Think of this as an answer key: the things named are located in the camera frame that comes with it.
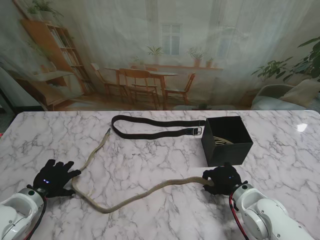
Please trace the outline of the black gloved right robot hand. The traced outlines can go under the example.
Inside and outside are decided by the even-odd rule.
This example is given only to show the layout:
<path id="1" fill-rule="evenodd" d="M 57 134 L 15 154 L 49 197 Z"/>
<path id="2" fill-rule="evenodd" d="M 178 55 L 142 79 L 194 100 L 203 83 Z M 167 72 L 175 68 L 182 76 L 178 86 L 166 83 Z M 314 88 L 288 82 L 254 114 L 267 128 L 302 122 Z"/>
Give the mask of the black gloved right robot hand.
<path id="1" fill-rule="evenodd" d="M 237 170 L 230 164 L 225 163 L 211 170 L 205 170 L 202 177 L 213 181 L 213 186 L 204 185 L 205 191 L 212 195 L 231 195 L 236 187 L 242 184 L 242 180 Z"/>

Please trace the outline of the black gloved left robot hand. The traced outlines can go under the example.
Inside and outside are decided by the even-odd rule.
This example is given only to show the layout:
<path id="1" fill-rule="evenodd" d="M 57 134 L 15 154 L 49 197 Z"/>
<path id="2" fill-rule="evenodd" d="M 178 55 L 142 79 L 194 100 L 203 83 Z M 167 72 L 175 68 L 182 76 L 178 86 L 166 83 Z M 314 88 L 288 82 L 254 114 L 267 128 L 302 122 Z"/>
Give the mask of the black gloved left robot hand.
<path id="1" fill-rule="evenodd" d="M 69 171 L 74 165 L 73 161 L 64 164 L 49 159 L 33 180 L 33 185 L 26 187 L 38 192 L 46 198 L 69 197 L 75 194 L 73 189 L 65 189 L 65 185 L 82 172 L 79 169 Z"/>

